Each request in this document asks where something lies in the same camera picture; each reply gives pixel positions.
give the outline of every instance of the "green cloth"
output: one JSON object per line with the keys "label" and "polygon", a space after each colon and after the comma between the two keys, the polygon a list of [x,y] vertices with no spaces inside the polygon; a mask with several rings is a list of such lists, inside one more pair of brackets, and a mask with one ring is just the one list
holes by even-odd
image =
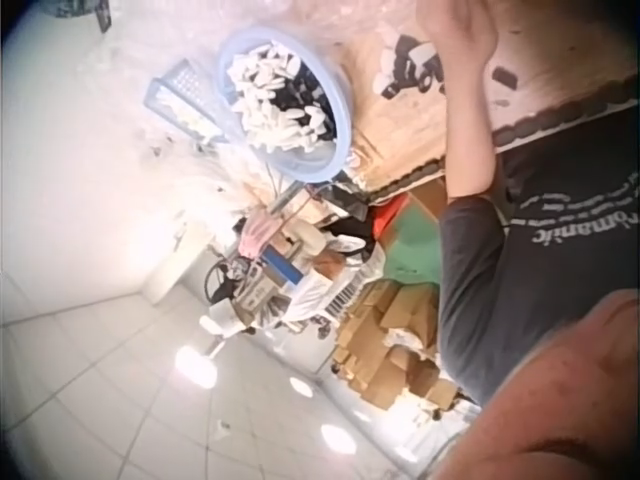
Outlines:
{"label": "green cloth", "polygon": [[387,252],[384,278],[402,284],[440,284],[440,234],[419,207],[408,205],[389,228],[397,233]]}

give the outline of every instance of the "person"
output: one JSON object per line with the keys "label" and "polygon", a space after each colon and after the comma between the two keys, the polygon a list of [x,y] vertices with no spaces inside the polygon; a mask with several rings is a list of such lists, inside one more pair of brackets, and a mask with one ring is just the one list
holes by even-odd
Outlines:
{"label": "person", "polygon": [[536,159],[505,233],[488,195],[490,8],[418,0],[417,18],[447,92],[438,347],[483,407],[436,478],[615,478],[638,433],[637,132]]}

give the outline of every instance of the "skin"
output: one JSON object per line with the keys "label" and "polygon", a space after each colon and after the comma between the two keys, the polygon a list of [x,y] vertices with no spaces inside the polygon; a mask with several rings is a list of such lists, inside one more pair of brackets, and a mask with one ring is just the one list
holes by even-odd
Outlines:
{"label": "skin", "polygon": [[[484,196],[497,164],[484,93],[491,12],[486,0],[418,0],[417,18],[446,78],[449,200]],[[435,478],[616,478],[637,443],[638,303],[637,291],[614,292],[529,352]]]}

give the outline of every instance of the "gray t-shirt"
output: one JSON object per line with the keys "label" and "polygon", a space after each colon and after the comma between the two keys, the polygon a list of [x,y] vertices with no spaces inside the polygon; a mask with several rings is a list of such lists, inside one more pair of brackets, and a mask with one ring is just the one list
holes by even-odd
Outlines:
{"label": "gray t-shirt", "polygon": [[638,288],[638,144],[621,139],[540,159],[505,235],[481,197],[440,221],[438,346],[480,405],[547,334],[608,293]]}

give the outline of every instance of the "round plastic basket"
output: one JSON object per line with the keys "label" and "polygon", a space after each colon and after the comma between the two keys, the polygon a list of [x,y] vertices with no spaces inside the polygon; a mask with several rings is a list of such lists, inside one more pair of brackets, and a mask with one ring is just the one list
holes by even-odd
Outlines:
{"label": "round plastic basket", "polygon": [[312,47],[296,37],[270,27],[250,27],[229,36],[220,46],[216,61],[214,81],[222,95],[222,108],[230,122],[224,122],[226,128],[236,138],[245,138],[240,115],[231,111],[231,106],[238,99],[227,69],[234,55],[248,53],[265,43],[275,41],[292,53],[298,55],[302,62],[318,79],[327,95],[329,105],[336,123],[336,141],[319,144],[312,152],[305,153],[302,148],[284,151],[276,149],[268,153],[264,148],[250,147],[258,158],[295,180],[306,183],[318,183],[330,180],[342,170],[351,149],[351,113],[353,101],[346,76],[339,67],[329,64]]}

